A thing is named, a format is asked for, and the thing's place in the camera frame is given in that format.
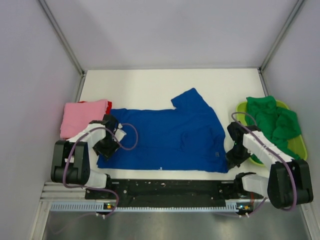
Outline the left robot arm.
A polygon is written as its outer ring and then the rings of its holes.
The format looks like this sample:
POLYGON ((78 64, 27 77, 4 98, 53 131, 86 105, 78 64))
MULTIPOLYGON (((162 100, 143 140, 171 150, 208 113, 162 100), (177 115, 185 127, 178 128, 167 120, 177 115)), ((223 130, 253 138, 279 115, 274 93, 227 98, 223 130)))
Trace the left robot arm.
POLYGON ((66 186, 96 188, 102 198, 109 198, 114 191, 110 176, 92 169, 91 161, 99 156, 109 159, 119 148, 117 141, 124 135, 118 129, 118 120, 104 115, 102 120, 93 120, 76 136, 58 140, 53 149, 50 178, 66 186))

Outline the blue t-shirt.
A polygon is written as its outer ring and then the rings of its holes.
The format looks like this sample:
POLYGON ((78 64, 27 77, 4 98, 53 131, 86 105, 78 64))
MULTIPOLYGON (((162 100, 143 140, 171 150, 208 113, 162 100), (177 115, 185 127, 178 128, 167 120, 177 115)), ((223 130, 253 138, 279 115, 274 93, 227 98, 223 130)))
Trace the blue t-shirt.
POLYGON ((178 170, 227 173, 225 131, 195 88, 171 100, 172 109, 110 111, 123 126, 124 147, 100 155, 100 169, 178 170))

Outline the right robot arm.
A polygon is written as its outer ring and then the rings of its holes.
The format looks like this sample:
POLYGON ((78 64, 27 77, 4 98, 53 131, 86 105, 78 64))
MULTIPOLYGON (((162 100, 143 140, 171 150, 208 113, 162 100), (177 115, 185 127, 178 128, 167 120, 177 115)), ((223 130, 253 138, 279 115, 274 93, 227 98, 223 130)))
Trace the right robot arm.
POLYGON ((271 143, 256 125, 243 126, 237 121, 227 127, 234 142, 226 153, 229 169, 240 167, 252 155, 267 168, 269 175, 254 172, 236 175, 233 192, 245 198, 251 192, 261 195, 277 209, 290 210, 314 200, 310 168, 303 159, 294 159, 271 143))

